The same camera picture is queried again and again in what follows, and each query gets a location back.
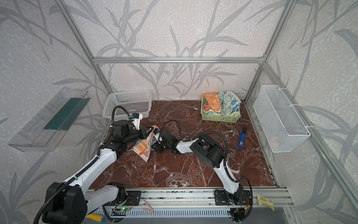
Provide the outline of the striped rabbit text towel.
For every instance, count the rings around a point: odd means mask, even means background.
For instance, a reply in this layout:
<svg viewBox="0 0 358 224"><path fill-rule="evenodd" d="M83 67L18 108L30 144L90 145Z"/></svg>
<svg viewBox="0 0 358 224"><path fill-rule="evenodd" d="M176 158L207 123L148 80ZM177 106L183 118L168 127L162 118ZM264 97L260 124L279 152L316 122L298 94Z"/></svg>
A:
<svg viewBox="0 0 358 224"><path fill-rule="evenodd" d="M146 139L138 140L132 148L132 151L140 156L145 162L149 160L153 139L155 139L154 136L155 134L152 130Z"/></svg>

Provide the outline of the orange rabbit pattern towel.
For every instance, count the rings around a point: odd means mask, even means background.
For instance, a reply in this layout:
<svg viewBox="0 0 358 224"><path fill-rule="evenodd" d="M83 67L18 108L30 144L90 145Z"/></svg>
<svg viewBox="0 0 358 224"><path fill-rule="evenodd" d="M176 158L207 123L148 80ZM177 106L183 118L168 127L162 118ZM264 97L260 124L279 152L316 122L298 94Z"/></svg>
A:
<svg viewBox="0 0 358 224"><path fill-rule="evenodd" d="M203 95L205 112L221 112L221 101L217 93L210 92Z"/></svg>

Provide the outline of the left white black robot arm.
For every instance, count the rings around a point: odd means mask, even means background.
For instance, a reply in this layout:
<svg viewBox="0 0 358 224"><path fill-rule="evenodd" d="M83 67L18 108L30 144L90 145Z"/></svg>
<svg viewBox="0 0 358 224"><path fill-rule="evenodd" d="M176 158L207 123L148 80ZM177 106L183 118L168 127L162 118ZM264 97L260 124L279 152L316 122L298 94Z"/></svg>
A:
<svg viewBox="0 0 358 224"><path fill-rule="evenodd" d="M88 192L88 189L128 149L130 142L149 136L153 128L141 127L142 118L142 114L133 113L126 120L113 121L112 134L99 146L97 155L62 183L54 182L48 187L45 203L35 216L34 223L80 224L97 208L109 202L126 201L128 195L120 183L109 183L93 192Z"/></svg>

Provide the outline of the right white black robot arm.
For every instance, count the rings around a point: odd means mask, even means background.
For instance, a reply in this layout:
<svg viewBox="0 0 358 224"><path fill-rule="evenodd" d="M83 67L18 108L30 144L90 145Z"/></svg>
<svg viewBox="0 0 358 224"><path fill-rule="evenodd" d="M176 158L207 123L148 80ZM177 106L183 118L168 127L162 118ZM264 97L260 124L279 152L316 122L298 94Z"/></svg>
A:
<svg viewBox="0 0 358 224"><path fill-rule="evenodd" d="M247 177L236 180L227 164L228 145L225 137L214 131L206 131L194 138L184 140L163 126L152 127L156 142L152 148L158 152L169 151L172 154L193 153L208 168L214 170L223 184L223 201L232 205L252 205L252 186Z"/></svg>

